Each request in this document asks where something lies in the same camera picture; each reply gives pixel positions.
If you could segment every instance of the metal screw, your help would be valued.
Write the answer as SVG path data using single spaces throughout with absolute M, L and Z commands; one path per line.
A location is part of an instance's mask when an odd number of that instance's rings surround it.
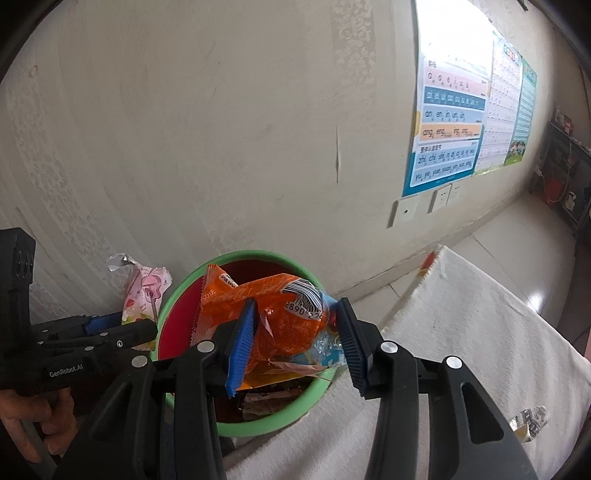
M 199 342 L 197 344 L 197 350 L 199 350 L 201 353 L 209 353 L 213 351 L 215 347 L 215 344 L 209 340 L 204 340 L 203 342 Z
M 462 361 L 456 356 L 448 356 L 447 360 L 445 360 L 445 363 L 447 363 L 447 366 L 449 368 L 461 368 L 462 367 Z
M 382 342 L 379 346 L 382 349 L 382 352 L 386 353 L 396 353 L 398 352 L 398 345 L 394 342 Z
M 134 359 L 131 361 L 131 364 L 135 368 L 145 367 L 147 365 L 147 363 L 148 363 L 148 359 L 146 357 L 144 357 L 143 355 L 135 356 Z

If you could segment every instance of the white wall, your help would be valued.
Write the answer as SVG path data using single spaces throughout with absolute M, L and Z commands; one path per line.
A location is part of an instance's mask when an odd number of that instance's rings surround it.
M 178 284 L 269 249 L 335 292 L 519 191 L 553 106 L 554 34 L 532 6 L 478 4 L 538 73 L 527 154 L 465 180 L 454 209 L 427 215 L 423 194 L 388 229 L 413 118 L 410 0 L 64 0 L 0 85 L 0 227 L 37 238 L 34 319 L 120 307 L 105 260 L 121 251 Z
M 574 123 L 573 136 L 583 145 L 591 147 L 591 118 L 585 100 L 583 79 L 587 95 L 591 96 L 591 85 L 587 76 L 581 74 L 573 51 L 558 31 L 554 31 L 556 44 L 556 105 Z

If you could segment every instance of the pink candy wrapper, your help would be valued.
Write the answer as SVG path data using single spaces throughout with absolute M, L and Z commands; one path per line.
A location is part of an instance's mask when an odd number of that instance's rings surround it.
M 166 267 L 145 267 L 126 254 L 113 255 L 108 261 L 109 270 L 132 265 L 125 287 L 125 303 L 121 323 L 150 319 L 158 322 L 162 294 L 173 282 Z M 155 340 L 134 346 L 136 350 L 154 350 Z

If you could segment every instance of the orange snack bag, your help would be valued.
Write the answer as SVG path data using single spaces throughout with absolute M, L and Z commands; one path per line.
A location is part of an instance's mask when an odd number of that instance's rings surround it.
M 211 339 L 219 324 L 237 319 L 248 298 L 256 300 L 259 319 L 242 388 L 300 377 L 278 371 L 269 361 L 275 355 L 308 350 L 326 326 L 329 312 L 320 290 L 294 275 L 282 273 L 237 285 L 219 266 L 208 265 L 191 345 Z

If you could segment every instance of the floor tile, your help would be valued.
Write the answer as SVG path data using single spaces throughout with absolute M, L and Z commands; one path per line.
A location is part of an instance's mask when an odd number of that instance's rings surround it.
M 400 277 L 397 281 L 394 281 L 390 284 L 399 297 L 402 297 L 402 295 L 406 293 L 410 284 L 413 282 L 414 277 L 417 276 L 417 273 L 418 268 L 410 273 L 407 273 L 405 276 Z
M 525 194 L 486 225 L 474 238 L 494 257 L 538 312 L 553 294 L 564 265 L 572 265 L 570 228 L 540 199 Z
M 573 343 L 591 325 L 591 252 L 577 246 L 577 261 L 570 282 L 569 293 L 558 323 L 558 332 Z
M 396 295 L 396 292 L 390 285 L 386 285 L 364 299 L 353 303 L 353 310 L 359 320 L 382 326 L 385 316 L 392 310 L 397 301 L 398 295 Z
M 527 303 L 525 294 L 515 285 L 493 256 L 474 237 L 471 235 L 467 236 L 460 243 L 454 245 L 452 250 L 461 257 L 464 257 L 471 264 L 480 268 L 488 276 L 494 278 L 521 301 Z
M 587 340 L 589 340 L 589 330 L 585 330 L 574 342 L 573 346 L 578 353 L 581 355 L 585 354 L 585 349 L 587 348 Z
M 562 316 L 572 278 L 573 267 L 571 265 L 565 265 L 563 271 L 554 282 L 551 294 L 548 295 L 540 313 L 540 316 L 554 328 L 558 326 L 558 322 Z

